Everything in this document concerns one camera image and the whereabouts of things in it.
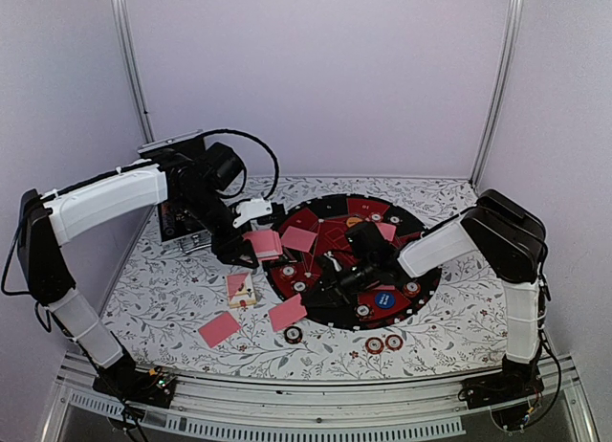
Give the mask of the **dark chip top sector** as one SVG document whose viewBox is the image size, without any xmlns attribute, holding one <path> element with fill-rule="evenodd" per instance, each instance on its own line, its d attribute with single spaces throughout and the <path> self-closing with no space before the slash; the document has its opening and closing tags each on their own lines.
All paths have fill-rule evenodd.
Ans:
<svg viewBox="0 0 612 442">
<path fill-rule="evenodd" d="M 388 221 L 394 225 L 398 225 L 402 222 L 402 219 L 399 216 L 391 215 L 388 217 Z"/>
</svg>

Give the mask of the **single pink playing card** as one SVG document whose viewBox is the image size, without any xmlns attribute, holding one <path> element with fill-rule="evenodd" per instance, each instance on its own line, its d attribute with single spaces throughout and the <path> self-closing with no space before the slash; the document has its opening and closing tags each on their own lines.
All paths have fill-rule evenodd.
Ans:
<svg viewBox="0 0 612 442">
<path fill-rule="evenodd" d="M 290 226 L 281 236 L 281 244 L 288 249 L 296 250 L 303 253 L 310 252 L 317 234 Z"/>
</svg>

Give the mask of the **orange chip stack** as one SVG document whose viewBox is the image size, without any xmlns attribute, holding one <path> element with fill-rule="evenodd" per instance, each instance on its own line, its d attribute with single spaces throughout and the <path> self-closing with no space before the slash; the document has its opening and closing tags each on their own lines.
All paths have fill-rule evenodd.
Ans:
<svg viewBox="0 0 612 442">
<path fill-rule="evenodd" d="M 364 347 L 369 354 L 378 355 L 383 352 L 385 344 L 380 338 L 370 337 L 366 340 Z"/>
</svg>

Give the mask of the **pink playing card deck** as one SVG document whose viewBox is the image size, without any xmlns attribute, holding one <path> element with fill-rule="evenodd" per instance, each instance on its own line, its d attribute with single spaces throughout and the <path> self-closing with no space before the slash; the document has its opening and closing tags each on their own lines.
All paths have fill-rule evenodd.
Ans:
<svg viewBox="0 0 612 442">
<path fill-rule="evenodd" d="M 251 242 L 260 261 L 275 259 L 283 254 L 280 236 L 274 230 L 246 232 L 243 237 Z"/>
</svg>

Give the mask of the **dark chip bottom sector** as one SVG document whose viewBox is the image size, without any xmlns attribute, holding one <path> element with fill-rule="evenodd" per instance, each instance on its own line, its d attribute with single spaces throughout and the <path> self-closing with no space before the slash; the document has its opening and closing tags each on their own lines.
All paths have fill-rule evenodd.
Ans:
<svg viewBox="0 0 612 442">
<path fill-rule="evenodd" d="M 373 317 L 373 308 L 368 304 L 359 304 L 355 308 L 355 313 L 360 320 L 368 320 Z"/>
</svg>

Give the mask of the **dark brown chip stack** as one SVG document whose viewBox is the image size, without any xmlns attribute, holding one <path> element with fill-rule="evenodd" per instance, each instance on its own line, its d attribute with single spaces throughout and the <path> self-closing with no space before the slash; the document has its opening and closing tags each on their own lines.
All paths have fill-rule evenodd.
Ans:
<svg viewBox="0 0 612 442">
<path fill-rule="evenodd" d="M 284 339 L 289 344 L 297 344 L 302 341 L 303 333 L 299 327 L 291 326 L 284 330 Z"/>
</svg>

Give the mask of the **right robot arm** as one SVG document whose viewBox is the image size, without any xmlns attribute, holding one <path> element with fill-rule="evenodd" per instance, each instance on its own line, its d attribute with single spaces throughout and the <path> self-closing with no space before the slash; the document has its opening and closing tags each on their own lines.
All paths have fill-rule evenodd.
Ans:
<svg viewBox="0 0 612 442">
<path fill-rule="evenodd" d="M 295 253 L 300 293 L 325 341 L 323 369 L 340 378 L 462 373 L 470 409 L 507 404 L 495 421 L 519 429 L 550 410 L 550 294 L 542 221 L 487 190 L 467 207 L 451 195 L 416 202 L 330 194 L 297 207 L 316 236 Z"/>
</svg>

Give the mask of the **orange big blind button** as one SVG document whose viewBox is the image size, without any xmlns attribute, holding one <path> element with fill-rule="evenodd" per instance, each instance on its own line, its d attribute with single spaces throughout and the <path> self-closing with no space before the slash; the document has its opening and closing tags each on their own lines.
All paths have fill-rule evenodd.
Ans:
<svg viewBox="0 0 612 442">
<path fill-rule="evenodd" d="M 346 219 L 346 226 L 348 228 L 351 228 L 357 224 L 359 224 L 360 222 L 362 222 L 363 219 L 357 216 L 350 216 Z"/>
</svg>

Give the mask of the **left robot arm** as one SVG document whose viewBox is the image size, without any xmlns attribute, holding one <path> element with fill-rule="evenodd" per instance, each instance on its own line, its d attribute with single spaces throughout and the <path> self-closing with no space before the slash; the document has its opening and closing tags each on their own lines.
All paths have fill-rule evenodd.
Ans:
<svg viewBox="0 0 612 442">
<path fill-rule="evenodd" d="M 66 188 L 26 191 L 8 260 L 16 259 L 25 279 L 21 295 L 34 300 L 41 324 L 56 324 L 83 353 L 96 373 L 95 391 L 115 397 L 125 407 L 144 404 L 169 408 L 175 378 L 161 367 L 139 368 L 128 349 L 104 324 L 99 310 L 79 290 L 65 248 L 86 236 L 99 237 L 107 224 L 162 204 L 194 220 L 210 236 L 213 255 L 223 264 L 255 269 L 258 258 L 245 233 L 251 221 L 274 214 L 272 194 L 229 205 L 227 191 L 236 177 L 246 177 L 245 162 L 221 136 L 259 145 L 261 139 L 238 129 L 192 131 L 142 145 L 135 162 L 102 172 Z"/>
</svg>

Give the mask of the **blue small blind button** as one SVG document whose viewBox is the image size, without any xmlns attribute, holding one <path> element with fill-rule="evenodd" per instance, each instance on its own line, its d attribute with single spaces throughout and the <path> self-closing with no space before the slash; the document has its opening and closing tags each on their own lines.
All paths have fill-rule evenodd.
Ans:
<svg viewBox="0 0 612 442">
<path fill-rule="evenodd" d="M 396 299 L 391 292 L 380 291 L 375 296 L 375 303 L 381 309 L 390 309 L 395 305 Z"/>
</svg>

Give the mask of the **dark chip sector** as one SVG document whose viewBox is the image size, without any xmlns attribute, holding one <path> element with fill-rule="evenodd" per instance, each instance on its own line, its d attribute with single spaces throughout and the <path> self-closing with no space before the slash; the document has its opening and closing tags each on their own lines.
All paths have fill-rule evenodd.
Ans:
<svg viewBox="0 0 612 442">
<path fill-rule="evenodd" d="M 373 317 L 373 308 L 368 304 L 359 304 L 355 308 L 355 313 L 360 320 L 368 320 Z"/>
<path fill-rule="evenodd" d="M 402 219 L 399 216 L 391 215 L 388 217 L 388 221 L 394 225 L 398 225 L 402 222 Z"/>
<path fill-rule="evenodd" d="M 296 281 L 293 283 L 292 288 L 295 293 L 301 294 L 308 290 L 308 284 L 304 281 Z"/>
</svg>

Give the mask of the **orange chip sector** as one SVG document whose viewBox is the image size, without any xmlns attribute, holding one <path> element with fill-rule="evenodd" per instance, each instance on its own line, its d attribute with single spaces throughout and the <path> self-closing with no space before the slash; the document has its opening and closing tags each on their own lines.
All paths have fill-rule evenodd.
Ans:
<svg viewBox="0 0 612 442">
<path fill-rule="evenodd" d="M 421 286 L 416 281 L 411 281 L 404 286 L 404 289 L 410 297 L 415 297 L 420 293 Z"/>
<path fill-rule="evenodd" d="M 297 270 L 296 270 L 295 266 L 293 266 L 293 265 L 284 266 L 281 269 L 281 272 L 280 272 L 282 277 L 285 278 L 285 279 L 294 278 L 296 273 L 297 273 Z"/>
</svg>

